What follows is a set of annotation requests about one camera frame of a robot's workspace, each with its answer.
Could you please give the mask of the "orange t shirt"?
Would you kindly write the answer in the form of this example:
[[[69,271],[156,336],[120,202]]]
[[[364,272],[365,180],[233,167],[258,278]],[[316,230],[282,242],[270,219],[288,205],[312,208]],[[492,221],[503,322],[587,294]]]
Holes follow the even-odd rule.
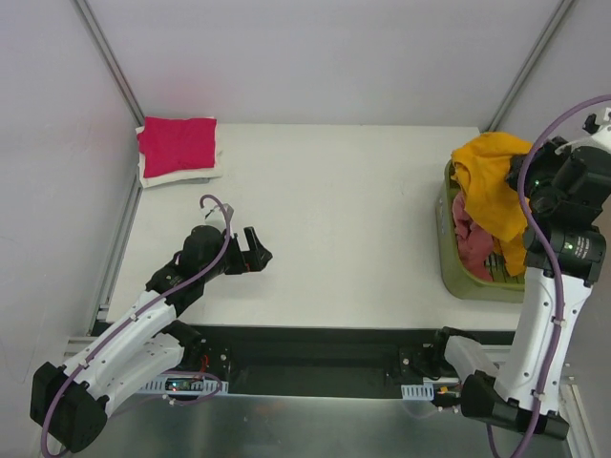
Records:
[[[526,140],[492,132],[452,152],[452,179],[465,196],[466,211],[493,237],[494,251],[505,259],[512,277],[525,271],[522,236],[527,222],[517,192],[507,184],[506,176],[511,159],[527,155],[530,149],[531,143]]]

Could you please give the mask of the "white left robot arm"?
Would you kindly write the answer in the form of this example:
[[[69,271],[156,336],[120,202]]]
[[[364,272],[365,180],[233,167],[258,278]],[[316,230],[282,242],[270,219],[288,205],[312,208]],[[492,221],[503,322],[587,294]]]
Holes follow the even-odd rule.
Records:
[[[202,380],[202,335],[180,315],[221,275],[263,271],[272,253],[253,228],[238,237],[211,225],[195,227],[181,250],[153,274],[125,315],[63,364],[42,364],[32,379],[31,418],[41,426],[41,450],[53,437],[67,452],[89,446],[116,410],[142,386],[171,369]]]

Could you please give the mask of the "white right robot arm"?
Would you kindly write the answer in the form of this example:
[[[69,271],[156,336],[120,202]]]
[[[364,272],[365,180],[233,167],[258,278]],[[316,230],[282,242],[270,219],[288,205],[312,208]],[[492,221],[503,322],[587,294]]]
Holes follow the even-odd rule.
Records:
[[[463,416],[526,438],[563,440],[559,380],[579,313],[599,280],[606,240],[594,222],[610,196],[610,114],[590,114],[574,141],[544,133],[506,181],[528,221],[525,289],[509,355],[496,366],[470,334],[444,327],[432,370],[457,374]]]

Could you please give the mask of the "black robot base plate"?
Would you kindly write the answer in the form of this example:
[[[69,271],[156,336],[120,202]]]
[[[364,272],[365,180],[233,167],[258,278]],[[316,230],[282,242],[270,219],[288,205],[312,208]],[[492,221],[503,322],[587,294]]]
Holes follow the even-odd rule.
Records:
[[[453,378],[442,330],[197,325],[193,362],[220,394],[399,399],[404,385]]]

